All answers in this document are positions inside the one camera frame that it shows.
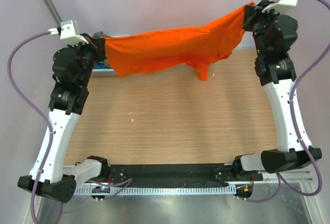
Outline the orange t shirt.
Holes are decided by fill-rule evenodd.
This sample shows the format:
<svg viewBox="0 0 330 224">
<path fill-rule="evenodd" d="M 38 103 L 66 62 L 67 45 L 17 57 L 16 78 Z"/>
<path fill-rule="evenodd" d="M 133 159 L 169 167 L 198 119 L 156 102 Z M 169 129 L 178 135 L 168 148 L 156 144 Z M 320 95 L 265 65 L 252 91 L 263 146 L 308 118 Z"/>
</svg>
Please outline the orange t shirt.
<svg viewBox="0 0 330 224">
<path fill-rule="evenodd" d="M 107 61 L 119 77 L 150 74 L 185 64 L 206 81 L 208 68 L 240 44 L 244 7 L 204 26 L 175 28 L 105 39 Z"/>
</svg>

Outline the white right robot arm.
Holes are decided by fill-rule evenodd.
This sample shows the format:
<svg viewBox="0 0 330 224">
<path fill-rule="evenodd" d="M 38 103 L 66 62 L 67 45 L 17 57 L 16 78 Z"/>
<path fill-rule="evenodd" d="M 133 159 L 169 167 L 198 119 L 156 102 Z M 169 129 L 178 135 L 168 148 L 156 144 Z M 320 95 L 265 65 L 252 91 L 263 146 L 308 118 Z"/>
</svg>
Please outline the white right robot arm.
<svg viewBox="0 0 330 224">
<path fill-rule="evenodd" d="M 302 121 L 293 86 L 294 64 L 288 51 L 296 41 L 297 21 L 275 11 L 275 3 L 262 0 L 244 8 L 243 29 L 253 34 L 257 58 L 255 72 L 270 101 L 277 132 L 277 148 L 236 156 L 232 173 L 239 181 L 252 173 L 279 173 L 301 169 L 322 158 L 313 147 Z"/>
</svg>

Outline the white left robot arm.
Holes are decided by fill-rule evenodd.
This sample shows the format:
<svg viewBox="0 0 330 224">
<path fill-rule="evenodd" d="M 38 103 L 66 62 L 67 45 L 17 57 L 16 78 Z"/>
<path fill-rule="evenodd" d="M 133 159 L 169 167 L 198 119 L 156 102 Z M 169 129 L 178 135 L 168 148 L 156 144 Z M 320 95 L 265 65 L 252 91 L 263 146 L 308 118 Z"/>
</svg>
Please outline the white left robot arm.
<svg viewBox="0 0 330 224">
<path fill-rule="evenodd" d="M 106 59 L 104 38 L 86 33 L 83 37 L 87 43 L 68 44 L 53 56 L 55 86 L 48 104 L 46 134 L 32 170 L 18 180 L 19 188 L 61 203 L 69 202 L 83 183 L 91 179 L 103 183 L 109 178 L 108 161 L 98 156 L 63 168 L 71 135 L 89 95 L 92 70 Z"/>
</svg>

